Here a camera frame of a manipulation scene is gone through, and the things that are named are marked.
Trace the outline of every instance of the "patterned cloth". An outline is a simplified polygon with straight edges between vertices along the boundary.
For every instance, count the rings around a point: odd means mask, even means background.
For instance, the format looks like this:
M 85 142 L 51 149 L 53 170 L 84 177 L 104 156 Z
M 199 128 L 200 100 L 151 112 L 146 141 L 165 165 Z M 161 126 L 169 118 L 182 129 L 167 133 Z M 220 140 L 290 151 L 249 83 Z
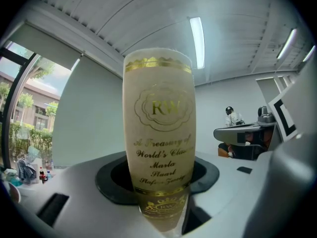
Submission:
M 19 173 L 18 176 L 21 181 L 31 183 L 31 180 L 36 178 L 36 170 L 29 161 L 24 158 L 18 160 Z

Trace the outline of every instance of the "white shirt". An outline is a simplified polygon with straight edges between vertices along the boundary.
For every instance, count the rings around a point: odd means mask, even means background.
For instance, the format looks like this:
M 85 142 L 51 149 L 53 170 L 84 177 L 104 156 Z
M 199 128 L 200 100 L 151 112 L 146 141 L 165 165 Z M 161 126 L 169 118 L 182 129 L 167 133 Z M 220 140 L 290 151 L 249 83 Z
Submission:
M 243 120 L 243 117 L 241 114 L 238 114 L 236 112 L 232 112 L 231 114 L 227 115 L 225 119 L 225 124 L 227 127 L 235 126 L 237 122 Z

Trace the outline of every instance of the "building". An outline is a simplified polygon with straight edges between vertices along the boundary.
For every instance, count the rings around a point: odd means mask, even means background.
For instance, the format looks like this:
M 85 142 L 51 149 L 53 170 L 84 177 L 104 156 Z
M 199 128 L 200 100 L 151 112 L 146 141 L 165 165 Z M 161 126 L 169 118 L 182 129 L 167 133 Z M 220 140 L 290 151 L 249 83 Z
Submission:
M 0 82 L 5 82 L 11 87 L 14 78 L 0 71 Z M 46 107 L 50 102 L 59 102 L 60 96 L 36 88 L 28 83 L 24 85 L 22 93 L 28 93 L 33 96 L 33 105 L 26 108 L 23 118 L 24 124 L 30 124 L 35 129 L 42 130 L 44 128 L 52 128 L 54 117 L 46 115 Z M 5 101 L 2 104 L 1 111 L 3 112 Z M 22 108 L 19 104 L 14 112 L 13 121 L 21 121 Z

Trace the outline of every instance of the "rw logo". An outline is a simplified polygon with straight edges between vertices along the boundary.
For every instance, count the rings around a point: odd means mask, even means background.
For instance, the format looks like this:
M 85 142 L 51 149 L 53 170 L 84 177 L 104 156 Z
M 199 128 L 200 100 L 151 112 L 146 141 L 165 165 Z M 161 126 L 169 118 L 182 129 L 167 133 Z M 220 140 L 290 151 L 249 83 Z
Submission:
M 193 102 L 187 92 L 165 83 L 142 91 L 134 110 L 143 125 L 157 131 L 173 131 L 189 120 Z

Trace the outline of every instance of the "person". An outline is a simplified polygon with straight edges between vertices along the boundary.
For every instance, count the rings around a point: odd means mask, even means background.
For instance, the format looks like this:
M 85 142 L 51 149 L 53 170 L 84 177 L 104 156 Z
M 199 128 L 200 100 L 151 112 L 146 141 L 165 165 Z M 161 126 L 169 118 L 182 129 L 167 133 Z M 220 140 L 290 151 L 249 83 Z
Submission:
M 232 107 L 229 106 L 226 108 L 226 114 L 225 124 L 227 127 L 244 124 L 242 115 L 234 112 Z

